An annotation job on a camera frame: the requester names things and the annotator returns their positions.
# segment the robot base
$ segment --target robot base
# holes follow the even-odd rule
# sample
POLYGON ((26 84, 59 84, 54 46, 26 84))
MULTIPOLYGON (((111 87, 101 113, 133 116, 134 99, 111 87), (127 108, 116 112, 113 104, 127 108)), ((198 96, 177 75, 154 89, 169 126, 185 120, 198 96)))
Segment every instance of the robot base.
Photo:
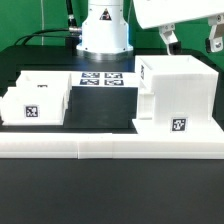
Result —
POLYGON ((77 55, 93 60, 98 61, 116 61, 116 60, 122 60, 125 58, 129 58, 133 56, 133 48, 129 51, 124 51, 120 53, 94 53, 89 52, 85 50, 77 49, 77 55))

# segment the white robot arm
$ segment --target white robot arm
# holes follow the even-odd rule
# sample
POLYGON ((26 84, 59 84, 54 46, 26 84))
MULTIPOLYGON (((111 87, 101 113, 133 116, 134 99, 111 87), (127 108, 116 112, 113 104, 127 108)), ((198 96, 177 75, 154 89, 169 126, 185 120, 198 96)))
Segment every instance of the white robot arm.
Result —
POLYGON ((78 55, 98 60, 132 55, 123 0, 89 0, 88 18, 82 24, 82 43, 77 50, 78 55))
POLYGON ((212 26, 206 41, 208 52, 223 49, 224 1, 223 0, 134 0, 136 17, 143 29, 159 27, 159 33, 167 45, 168 54, 180 50, 174 30, 175 23, 208 18, 212 26))

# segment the white box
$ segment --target white box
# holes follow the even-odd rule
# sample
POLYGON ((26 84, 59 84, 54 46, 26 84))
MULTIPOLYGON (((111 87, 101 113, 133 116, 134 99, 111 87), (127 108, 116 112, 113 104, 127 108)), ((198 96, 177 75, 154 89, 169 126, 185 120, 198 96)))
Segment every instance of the white box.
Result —
POLYGON ((16 86, 22 88, 49 88, 53 90, 63 89, 67 108, 72 88, 71 74, 63 71, 23 70, 16 81, 16 86))
POLYGON ((64 100, 62 89, 9 87, 1 101, 3 125, 62 125, 64 100))
POLYGON ((185 130, 211 124, 218 72, 192 56, 136 56, 137 120, 185 130))

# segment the white plastic structure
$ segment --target white plastic structure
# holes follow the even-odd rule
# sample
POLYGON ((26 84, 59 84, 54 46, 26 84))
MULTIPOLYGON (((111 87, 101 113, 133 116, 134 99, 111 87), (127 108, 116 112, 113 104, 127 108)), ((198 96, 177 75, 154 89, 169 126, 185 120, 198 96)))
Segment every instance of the white plastic structure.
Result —
POLYGON ((82 43, 77 50, 79 55, 98 60, 132 55, 123 0, 89 0, 88 18, 82 24, 82 43))
POLYGON ((136 56, 139 133, 200 133, 212 118, 218 72, 192 56, 136 56))
MULTIPOLYGON (((138 119, 134 121, 138 134, 1 132, 0 133, 0 158, 224 159, 224 133, 221 130, 221 128, 219 128, 219 126, 215 123, 215 121, 211 119, 211 112, 209 112, 209 110, 212 108, 212 105, 210 104, 207 104, 209 109, 206 110, 206 112, 202 111, 203 120, 200 120, 199 114, 192 114, 191 117, 190 116, 188 117, 188 124, 191 123, 191 118, 192 118, 196 126, 197 124, 200 126, 200 124, 202 124, 201 122, 206 122, 207 127, 202 125, 201 128, 198 126, 198 128, 192 129, 193 128, 193 124, 192 124, 192 126, 191 125, 186 126, 187 129, 185 129, 185 131, 171 132, 169 125, 165 125, 164 128, 162 128, 163 120, 160 120, 161 122, 160 125, 157 126, 155 124, 154 128, 151 128, 152 119, 153 117, 156 117, 156 115, 153 113, 153 110, 150 108, 153 106, 153 102, 158 102, 156 101, 158 93, 164 94, 163 97, 161 96, 158 99, 165 100, 164 103, 166 105, 167 105, 166 103, 167 100, 169 100, 171 103, 174 103, 174 105, 175 105, 175 100, 177 100, 177 103, 179 106, 186 105, 185 109, 194 108, 190 106, 190 102, 192 102, 192 106, 195 105, 197 99, 201 99, 200 93, 202 94, 203 98, 204 97, 206 98, 206 96, 211 96, 211 99, 208 99, 207 102, 210 102, 211 104, 213 104, 213 96, 214 96, 213 94, 214 94, 214 88, 216 85, 215 80, 217 78, 217 72, 210 69, 208 66, 204 65, 203 63, 198 62, 196 59, 192 58, 191 56, 183 56, 182 58, 178 58, 177 56, 175 56, 177 58, 172 61, 172 59, 174 59, 173 57, 174 56, 166 57, 167 60, 170 60, 169 63, 168 61, 167 63, 165 63, 163 60, 158 60, 157 56, 154 59, 150 58, 150 60, 147 60, 147 58, 145 58, 145 61, 148 62, 147 66, 145 67, 146 70, 144 69, 142 70, 141 66, 140 68, 137 68, 136 66, 137 73, 125 73, 125 74, 122 73, 122 78, 119 75, 119 73, 114 73, 114 74, 109 73, 109 75, 113 76, 113 78, 110 77, 111 81, 118 80, 118 76, 119 76, 120 77, 119 80, 120 81, 122 80, 122 83, 123 83, 122 86, 106 85, 105 81, 109 79, 108 78, 109 76, 105 76, 105 73, 103 72, 99 72, 99 76, 98 76, 98 72, 90 73, 90 72, 82 72, 82 71, 61 71, 61 72, 55 73, 54 71, 38 71, 38 72, 36 71, 23 72, 22 71, 22 74, 27 73, 26 75, 28 77, 31 77, 32 72, 34 72, 35 75, 40 77, 42 76, 42 74, 45 74, 46 77, 48 76, 50 77, 50 75, 52 75, 52 77, 55 78, 56 76, 58 76, 58 79, 60 79, 59 76, 69 77, 71 75, 72 86, 79 86, 79 87, 82 86, 82 88, 96 87, 96 85, 92 85, 92 83, 94 83, 95 80, 99 81, 98 82, 99 85, 97 85, 99 88, 102 88, 102 87, 104 88, 118 88, 118 87, 119 88, 126 88, 126 87, 138 88, 139 87, 139 94, 142 94, 141 96, 144 96, 143 98, 141 98, 140 96, 141 98, 140 101, 143 103, 141 105, 144 105, 144 108, 138 107, 138 119), (154 82, 151 83, 150 79, 147 79, 148 73, 145 73, 145 72, 147 72, 147 68, 149 65, 151 66, 150 74, 155 73, 154 75, 155 79, 152 79, 156 81, 155 83, 154 82), (184 73, 183 67, 181 67, 181 65, 195 66, 196 69, 193 69, 193 67, 192 68, 188 67, 186 70, 188 73, 186 74, 184 73), (157 80, 157 78, 159 77, 156 77, 156 73, 158 73, 159 70, 160 70, 160 73, 162 72, 166 73, 166 71, 172 72, 174 75, 167 74, 167 76, 170 76, 173 78, 175 77, 173 82, 179 82, 179 81, 182 82, 184 77, 192 78, 192 80, 188 80, 188 79, 185 80, 186 84, 187 83, 192 84, 194 83, 194 81, 199 82, 198 91, 196 91, 195 85, 191 87, 192 91, 195 93, 194 95, 195 99, 194 97, 192 97, 192 95, 187 97, 187 94, 184 91, 188 91, 189 93, 190 90, 186 86, 185 87, 175 86, 174 89, 172 88, 172 90, 168 90, 169 86, 172 87, 171 85, 172 78, 171 79, 168 78, 167 84, 165 83, 165 81, 162 81, 163 79, 161 79, 161 82, 164 85, 160 84, 158 82, 159 80, 157 80), (144 84, 144 81, 140 81, 141 75, 144 76, 144 80, 145 79, 148 80, 147 83, 144 84), (84 85, 84 83, 82 82, 83 79, 89 80, 89 85, 84 85), (200 88, 200 85, 206 88, 208 95, 206 95, 205 89, 202 90, 200 88), (182 103, 180 103, 180 99, 179 99, 179 97, 181 98, 181 96, 179 96, 178 98, 176 97, 175 99, 171 99, 171 96, 173 96, 172 91, 179 91, 180 94, 183 94, 184 100, 182 103)), ((22 91, 23 89, 22 86, 23 85, 21 85, 21 87, 16 87, 16 88, 21 89, 19 91, 22 91)), ((30 94, 32 93, 30 90, 35 91, 35 88, 36 88, 35 85, 33 85, 33 88, 26 87, 25 89, 28 90, 28 93, 30 94)), ((46 87, 37 88, 37 89, 40 91, 41 90, 46 91, 46 87)), ((65 94, 62 91, 62 93, 59 94, 59 97, 62 98, 63 96, 65 96, 65 94)), ((51 104, 51 101, 49 100, 50 100, 49 98, 46 99, 46 102, 48 103, 48 108, 50 108, 51 105, 53 105, 51 104)), ((4 99, 0 97, 0 113, 2 113, 1 109, 2 109, 3 101, 4 99)), ((198 106, 205 105, 206 103, 205 101, 206 99, 203 99, 203 102, 199 102, 198 106)), ((164 109, 164 105, 162 102, 160 103, 160 105, 162 107, 161 109, 164 109)), ((201 112, 200 109, 197 109, 197 108, 195 108, 195 111, 199 113, 201 112)), ((177 121, 175 127, 176 128, 183 127, 181 120, 177 121)))
POLYGON ((71 90, 70 74, 23 71, 1 100, 3 125, 62 125, 71 90))
POLYGON ((223 0, 134 0, 143 29, 224 14, 223 0))
POLYGON ((47 88, 50 90, 62 90, 65 98, 65 108, 69 101, 72 88, 71 75, 61 71, 29 71, 23 70, 16 81, 16 86, 21 88, 47 88))
POLYGON ((168 54, 179 54, 180 42, 175 34, 175 23, 208 18, 212 26, 208 52, 223 49, 224 1, 223 0, 134 0, 136 17, 143 29, 159 27, 159 33, 167 45, 168 54))

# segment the white platform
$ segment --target white platform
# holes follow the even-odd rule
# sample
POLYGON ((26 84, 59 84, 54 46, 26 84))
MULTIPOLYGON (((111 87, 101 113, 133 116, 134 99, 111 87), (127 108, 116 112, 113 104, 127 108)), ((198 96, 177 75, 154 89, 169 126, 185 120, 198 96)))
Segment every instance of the white platform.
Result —
MULTIPOLYGON (((89 72, 62 71, 71 74, 73 86, 87 88, 138 87, 135 73, 94 78, 89 72), (98 85, 80 84, 82 79, 98 80, 98 85), (123 81, 123 85, 105 85, 106 80, 123 81)), ((224 159, 224 133, 212 121, 208 129, 184 133, 151 128, 150 121, 134 121, 139 134, 79 134, 79 133, 0 133, 0 158, 73 158, 73 159, 224 159)))

